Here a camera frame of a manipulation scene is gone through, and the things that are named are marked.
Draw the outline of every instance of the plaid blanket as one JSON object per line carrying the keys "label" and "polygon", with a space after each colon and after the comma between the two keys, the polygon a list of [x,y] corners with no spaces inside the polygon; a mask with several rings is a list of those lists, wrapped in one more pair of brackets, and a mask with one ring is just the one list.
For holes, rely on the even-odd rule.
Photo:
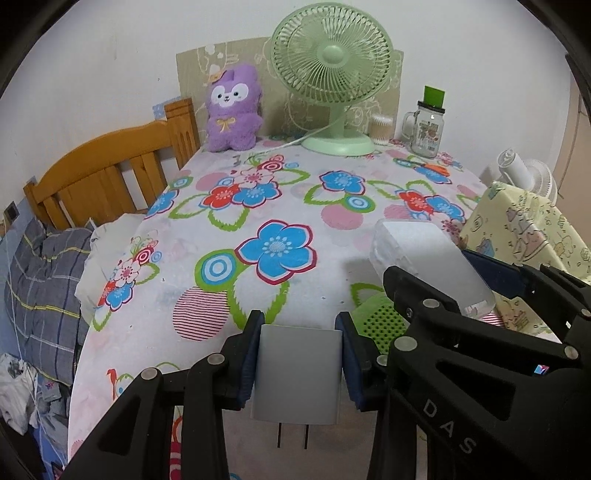
{"label": "plaid blanket", "polygon": [[81,328],[84,321],[74,292],[90,253],[91,234],[84,228],[46,231],[32,220],[4,289],[23,359],[66,385],[74,381],[74,363],[87,331]]}

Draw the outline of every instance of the blue wall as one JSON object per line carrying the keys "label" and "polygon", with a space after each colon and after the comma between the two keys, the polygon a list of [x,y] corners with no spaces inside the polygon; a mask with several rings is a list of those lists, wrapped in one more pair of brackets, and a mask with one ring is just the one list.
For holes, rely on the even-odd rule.
{"label": "blue wall", "polygon": [[0,241],[0,353],[10,353],[18,357],[17,337],[14,333],[14,326],[10,321],[12,316],[11,305],[4,304],[4,288],[8,279],[8,268],[12,263],[18,244],[29,222],[34,215],[26,199],[17,206],[18,218],[12,224],[6,236]]}

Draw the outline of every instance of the stuffed animal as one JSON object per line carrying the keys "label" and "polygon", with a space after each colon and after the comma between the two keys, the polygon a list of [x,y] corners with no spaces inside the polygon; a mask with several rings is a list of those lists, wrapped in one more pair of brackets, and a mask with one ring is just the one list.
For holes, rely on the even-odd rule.
{"label": "stuffed animal", "polygon": [[256,68],[243,64],[226,70],[207,94],[207,149],[219,152],[254,147],[262,125],[257,113],[262,90]]}

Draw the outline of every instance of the fan stand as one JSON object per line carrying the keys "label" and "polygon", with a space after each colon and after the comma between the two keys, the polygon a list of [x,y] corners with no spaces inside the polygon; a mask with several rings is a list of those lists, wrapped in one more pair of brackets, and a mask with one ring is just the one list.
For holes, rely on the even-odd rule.
{"label": "fan stand", "polygon": [[352,128],[345,128],[345,107],[330,107],[330,127],[313,133],[302,146],[314,152],[339,157],[360,157],[375,151],[371,139]]}

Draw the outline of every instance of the wooden bed frame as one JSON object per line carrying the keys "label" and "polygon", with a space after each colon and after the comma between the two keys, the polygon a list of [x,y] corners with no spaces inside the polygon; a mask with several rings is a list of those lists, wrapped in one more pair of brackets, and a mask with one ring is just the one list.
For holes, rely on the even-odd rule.
{"label": "wooden bed frame", "polygon": [[199,149],[191,99],[164,107],[167,120],[126,128],[97,137],[72,150],[50,167],[39,183],[29,182],[25,196],[42,222],[64,230],[112,222],[123,213],[138,213],[121,173],[129,160],[150,207],[166,187],[155,152],[172,147],[179,169]]}

